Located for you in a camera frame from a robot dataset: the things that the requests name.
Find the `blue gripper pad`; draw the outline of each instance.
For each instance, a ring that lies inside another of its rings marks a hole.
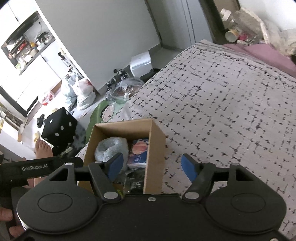
[[[184,154],[181,159],[181,166],[188,179],[193,182],[197,177],[195,170],[197,162],[191,158],[188,154]]]
[[[117,153],[105,164],[106,175],[113,182],[123,167],[123,155]]]

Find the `bare foot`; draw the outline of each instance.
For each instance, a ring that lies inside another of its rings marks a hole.
[[[50,146],[45,142],[38,139],[35,145],[36,150],[36,159],[53,157],[52,149]],[[45,177],[37,177],[34,179],[34,186],[44,180]]]

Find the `pink blanket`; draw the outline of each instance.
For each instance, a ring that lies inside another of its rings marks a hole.
[[[237,52],[253,56],[264,63],[276,67],[279,70],[296,78],[296,65],[289,57],[283,56],[268,44],[256,44],[249,46],[244,46],[242,44],[225,44],[223,46],[233,49]]]

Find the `black dice cushion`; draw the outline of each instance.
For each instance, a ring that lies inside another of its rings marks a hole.
[[[54,146],[67,146],[75,138],[77,120],[63,107],[45,122],[41,137]]]

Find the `product package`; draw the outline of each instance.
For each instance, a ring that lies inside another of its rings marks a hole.
[[[148,139],[134,140],[128,156],[128,168],[145,168],[147,165],[147,151]]]

